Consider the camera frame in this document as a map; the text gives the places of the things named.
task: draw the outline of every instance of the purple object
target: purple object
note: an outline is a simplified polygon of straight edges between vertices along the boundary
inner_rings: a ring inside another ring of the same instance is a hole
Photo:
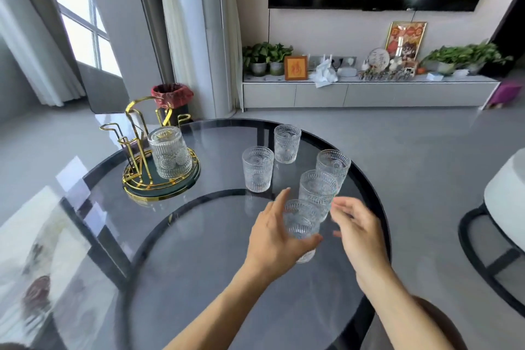
[[[518,81],[503,81],[490,98],[489,104],[504,104],[514,100],[522,86]]]

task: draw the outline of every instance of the window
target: window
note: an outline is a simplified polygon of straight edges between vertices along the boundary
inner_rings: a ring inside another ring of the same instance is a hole
[[[122,76],[95,0],[57,1],[76,60]]]

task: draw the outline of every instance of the clear drinking glass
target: clear drinking glass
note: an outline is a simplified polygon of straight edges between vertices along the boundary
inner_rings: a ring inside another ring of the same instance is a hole
[[[286,202],[282,213],[288,234],[295,238],[308,238],[319,232],[319,209],[309,201],[291,199]],[[297,263],[306,263],[312,259],[316,250],[302,256]]]
[[[319,209],[319,220],[324,221],[333,197],[337,194],[337,180],[321,170],[308,170],[299,181],[299,199],[315,203]]]
[[[317,154],[316,170],[331,174],[337,180],[337,193],[341,191],[352,161],[336,149],[325,149]]]
[[[282,164],[291,164],[297,158],[301,129],[291,125],[280,125],[273,130],[275,160]]]
[[[270,188],[273,173],[273,151],[266,147],[251,147],[243,152],[246,188],[262,193]]]
[[[192,158],[178,127],[159,127],[148,135],[148,141],[160,177],[175,179],[191,170]]]

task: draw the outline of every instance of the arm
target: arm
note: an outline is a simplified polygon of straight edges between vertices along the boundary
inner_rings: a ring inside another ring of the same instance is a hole
[[[268,285],[321,242],[319,234],[303,240],[288,236],[282,211],[289,192],[283,190],[257,217],[246,260],[230,284],[164,350],[226,350]]]
[[[392,270],[377,217],[355,198],[334,198],[330,212],[341,230],[334,235],[342,238],[358,284],[374,306],[394,349],[454,350]]]

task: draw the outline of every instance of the forearm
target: forearm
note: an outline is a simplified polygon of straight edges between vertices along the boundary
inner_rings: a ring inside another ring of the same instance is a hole
[[[226,350],[268,283],[243,266],[226,289],[164,350]]]
[[[393,271],[380,275],[366,292],[395,350],[454,350]]]

